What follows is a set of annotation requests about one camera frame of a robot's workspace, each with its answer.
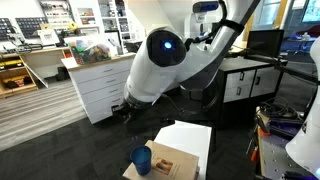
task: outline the blue cup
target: blue cup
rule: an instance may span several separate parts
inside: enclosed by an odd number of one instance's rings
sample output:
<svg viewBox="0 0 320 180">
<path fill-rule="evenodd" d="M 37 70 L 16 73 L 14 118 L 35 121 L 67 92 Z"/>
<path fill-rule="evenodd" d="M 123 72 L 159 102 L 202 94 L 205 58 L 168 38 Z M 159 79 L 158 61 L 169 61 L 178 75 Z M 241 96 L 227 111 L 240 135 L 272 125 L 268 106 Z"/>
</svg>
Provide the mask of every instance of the blue cup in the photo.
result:
<svg viewBox="0 0 320 180">
<path fill-rule="evenodd" d="M 139 146 L 132 150 L 130 159 L 139 175 L 144 176 L 151 170 L 151 149 L 148 146 Z"/>
</svg>

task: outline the drawer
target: drawer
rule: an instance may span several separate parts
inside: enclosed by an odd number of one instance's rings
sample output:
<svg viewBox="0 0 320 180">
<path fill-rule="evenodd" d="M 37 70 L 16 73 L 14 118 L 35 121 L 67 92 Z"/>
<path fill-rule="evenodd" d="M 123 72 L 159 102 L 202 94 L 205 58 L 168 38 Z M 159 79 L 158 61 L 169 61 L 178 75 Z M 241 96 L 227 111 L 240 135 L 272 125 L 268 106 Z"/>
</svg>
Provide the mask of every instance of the drawer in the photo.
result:
<svg viewBox="0 0 320 180">
<path fill-rule="evenodd" d="M 116 84 L 107 88 L 99 89 L 81 96 L 83 103 L 88 105 L 90 103 L 102 100 L 104 98 L 119 94 L 123 92 L 125 83 Z"/>
<path fill-rule="evenodd" d="M 226 88 L 235 88 L 244 85 L 251 85 L 255 70 L 243 71 L 227 75 Z"/>
<path fill-rule="evenodd" d="M 129 71 L 133 60 L 123 60 L 115 63 L 109 63 L 101 66 L 95 66 L 87 69 L 72 72 L 72 77 L 77 84 L 110 76 L 123 71 Z"/>
<path fill-rule="evenodd" d="M 85 106 L 86 112 L 88 114 L 92 114 L 98 111 L 105 109 L 106 107 L 111 107 L 114 105 L 119 105 L 123 102 L 123 93 L 116 94 L 114 96 L 101 99 L 99 101 L 93 102 L 91 104 L 87 104 Z"/>
<path fill-rule="evenodd" d="M 99 122 L 103 119 L 111 117 L 112 115 L 113 114 L 112 114 L 111 107 L 106 107 L 106 109 L 104 109 L 102 111 L 98 111 L 96 113 L 89 114 L 88 117 L 89 117 L 90 122 L 92 124 L 94 124 L 94 123 Z"/>
<path fill-rule="evenodd" d="M 129 74 L 130 74 L 130 71 L 125 71 L 122 73 L 113 74 L 110 76 L 80 83 L 78 84 L 78 89 L 80 94 L 86 94 L 95 90 L 99 90 L 115 84 L 126 82 Z"/>
<path fill-rule="evenodd" d="M 280 71 L 273 67 L 258 69 L 252 87 L 251 97 L 275 93 L 279 77 Z"/>
<path fill-rule="evenodd" d="M 250 90 L 251 85 L 228 88 L 225 90 L 223 102 L 249 98 Z"/>
</svg>

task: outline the door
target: door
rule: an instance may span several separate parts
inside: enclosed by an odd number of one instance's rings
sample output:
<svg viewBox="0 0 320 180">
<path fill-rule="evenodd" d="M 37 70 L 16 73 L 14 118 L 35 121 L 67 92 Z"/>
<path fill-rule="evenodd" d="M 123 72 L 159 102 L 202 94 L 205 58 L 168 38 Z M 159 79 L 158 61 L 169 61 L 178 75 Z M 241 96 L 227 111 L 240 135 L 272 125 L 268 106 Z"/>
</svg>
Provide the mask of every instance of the door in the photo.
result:
<svg viewBox="0 0 320 180">
<path fill-rule="evenodd" d="M 254 11 L 252 30 L 271 30 L 277 19 L 281 0 L 262 0 Z"/>
<path fill-rule="evenodd" d="M 280 71 L 273 67 L 258 69 L 253 83 L 251 97 L 275 92 L 279 76 Z"/>
</svg>

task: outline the table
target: table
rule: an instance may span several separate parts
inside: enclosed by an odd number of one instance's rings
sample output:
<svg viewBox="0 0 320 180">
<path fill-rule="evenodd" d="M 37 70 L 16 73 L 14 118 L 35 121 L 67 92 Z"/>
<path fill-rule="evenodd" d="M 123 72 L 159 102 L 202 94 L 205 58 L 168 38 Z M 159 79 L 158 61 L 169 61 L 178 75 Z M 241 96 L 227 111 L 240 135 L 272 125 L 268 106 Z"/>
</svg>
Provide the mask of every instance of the table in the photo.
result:
<svg viewBox="0 0 320 180">
<path fill-rule="evenodd" d="M 287 52 L 295 51 L 295 52 L 294 52 L 294 55 L 296 55 L 296 54 L 299 53 L 299 52 L 306 53 L 306 48 L 307 48 L 308 42 L 314 42 L 316 39 L 317 39 L 317 38 L 315 38 L 315 37 L 311 37 L 309 40 L 288 39 L 288 41 L 299 42 L 299 46 L 298 46 L 298 49 L 297 49 L 297 50 L 288 50 Z"/>
<path fill-rule="evenodd" d="M 259 113 L 263 122 L 267 124 L 269 118 Z M 261 175 L 270 179 L 281 179 L 286 171 L 297 172 L 304 176 L 312 175 L 296 164 L 287 154 L 285 145 L 287 140 L 278 136 L 264 136 L 258 130 Z"/>
<path fill-rule="evenodd" d="M 155 142 L 199 156 L 198 179 L 206 179 L 210 147 L 211 127 L 175 121 L 174 125 L 162 128 Z"/>
</svg>

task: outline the black monitor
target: black monitor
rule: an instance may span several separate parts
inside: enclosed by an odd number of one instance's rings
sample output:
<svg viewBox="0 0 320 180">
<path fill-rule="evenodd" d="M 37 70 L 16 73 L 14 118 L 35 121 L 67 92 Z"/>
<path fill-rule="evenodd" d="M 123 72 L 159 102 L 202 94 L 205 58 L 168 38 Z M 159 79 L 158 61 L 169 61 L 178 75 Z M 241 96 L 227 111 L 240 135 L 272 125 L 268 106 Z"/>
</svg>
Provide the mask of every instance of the black monitor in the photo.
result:
<svg viewBox="0 0 320 180">
<path fill-rule="evenodd" d="M 248 55 L 278 57 L 283 33 L 284 30 L 250 31 L 247 43 Z"/>
</svg>

